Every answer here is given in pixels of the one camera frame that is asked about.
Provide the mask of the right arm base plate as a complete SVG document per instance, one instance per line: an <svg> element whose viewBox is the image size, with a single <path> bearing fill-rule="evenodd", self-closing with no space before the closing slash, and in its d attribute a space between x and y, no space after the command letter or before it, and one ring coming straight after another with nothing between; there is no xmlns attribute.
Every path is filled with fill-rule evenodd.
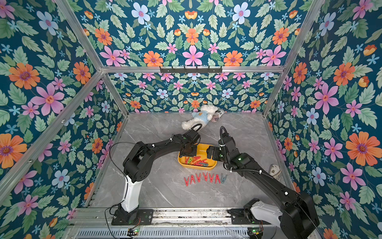
<svg viewBox="0 0 382 239"><path fill-rule="evenodd" d="M244 209L228 209L228 214L231 217L231 223L233 225L254 225L258 221L249 215Z"/></svg>

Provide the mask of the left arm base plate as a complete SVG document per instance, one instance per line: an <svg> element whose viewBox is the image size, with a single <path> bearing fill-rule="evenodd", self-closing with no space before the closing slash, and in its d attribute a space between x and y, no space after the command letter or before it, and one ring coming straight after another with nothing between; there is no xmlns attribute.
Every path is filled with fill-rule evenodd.
<svg viewBox="0 0 382 239"><path fill-rule="evenodd" d="M152 209L135 209L130 213L125 212L122 208L117 209L111 224L113 226L151 225L153 213Z"/></svg>

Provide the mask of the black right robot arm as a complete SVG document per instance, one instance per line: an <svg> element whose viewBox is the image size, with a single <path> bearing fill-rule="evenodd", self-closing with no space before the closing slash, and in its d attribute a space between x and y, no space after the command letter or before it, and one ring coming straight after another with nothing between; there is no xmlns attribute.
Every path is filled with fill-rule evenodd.
<svg viewBox="0 0 382 239"><path fill-rule="evenodd" d="M225 127L220 127L219 134L219 145L209 147L208 156L221 161L226 170L254 183L274 202L274 205L269 205L253 199L244 208L248 220L254 218L279 227L289 239L306 239L317 230L319 219L312 197L288 188L249 154L241 153Z"/></svg>

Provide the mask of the red clothespin placed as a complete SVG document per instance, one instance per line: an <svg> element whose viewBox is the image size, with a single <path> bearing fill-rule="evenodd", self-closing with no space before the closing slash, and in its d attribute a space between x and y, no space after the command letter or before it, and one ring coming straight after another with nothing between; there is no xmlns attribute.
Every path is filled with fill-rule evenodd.
<svg viewBox="0 0 382 239"><path fill-rule="evenodd" d="M190 176L190 185L195 184L195 183L196 183L195 177L194 177L194 175L191 175Z"/></svg>
<svg viewBox="0 0 382 239"><path fill-rule="evenodd" d="M209 179L209 174L203 172L203 177L204 177L205 181L208 181L208 179Z"/></svg>
<svg viewBox="0 0 382 239"><path fill-rule="evenodd" d="M201 173L196 173L195 176L196 176L197 182L200 183L201 179L202 179L202 174Z"/></svg>
<svg viewBox="0 0 382 239"><path fill-rule="evenodd" d="M210 181L210 183L213 183L213 181L214 181L214 174L210 174L209 173L209 181Z"/></svg>
<svg viewBox="0 0 382 239"><path fill-rule="evenodd" d="M188 187L190 184L190 178L189 177L184 177L185 185Z"/></svg>
<svg viewBox="0 0 382 239"><path fill-rule="evenodd" d="M215 184L220 184L220 183L221 183L219 174L216 174L216 175L215 175L215 182L214 182L214 183L215 183Z"/></svg>

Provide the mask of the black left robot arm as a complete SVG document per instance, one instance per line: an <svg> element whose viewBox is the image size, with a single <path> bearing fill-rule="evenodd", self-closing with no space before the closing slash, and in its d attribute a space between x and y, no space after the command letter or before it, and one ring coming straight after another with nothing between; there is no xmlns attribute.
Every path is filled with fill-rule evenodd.
<svg viewBox="0 0 382 239"><path fill-rule="evenodd" d="M170 139L157 143L129 142L133 148L124 159L122 168L118 168L125 179L118 210L127 215L138 210L142 183L150 174L156 159L174 152L180 156L196 156L201 139L198 131L201 128L202 124L198 123L183 134L173 134Z"/></svg>

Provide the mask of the yellow plastic storage box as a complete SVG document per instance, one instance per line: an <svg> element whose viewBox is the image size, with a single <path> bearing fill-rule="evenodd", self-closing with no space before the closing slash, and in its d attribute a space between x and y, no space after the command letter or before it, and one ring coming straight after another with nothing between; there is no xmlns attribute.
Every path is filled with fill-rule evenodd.
<svg viewBox="0 0 382 239"><path fill-rule="evenodd" d="M208 158L207 149L209 144L199 144L197 146L196 156L178 156L179 164L184 168L197 170L212 170L216 167L217 161Z"/></svg>

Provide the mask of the teal clothespin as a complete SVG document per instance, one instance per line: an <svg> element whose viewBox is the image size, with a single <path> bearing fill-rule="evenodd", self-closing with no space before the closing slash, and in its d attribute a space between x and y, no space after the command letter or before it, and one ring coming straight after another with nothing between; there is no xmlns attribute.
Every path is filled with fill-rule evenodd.
<svg viewBox="0 0 382 239"><path fill-rule="evenodd" d="M228 175L227 174L221 174L221 184L224 184Z"/></svg>

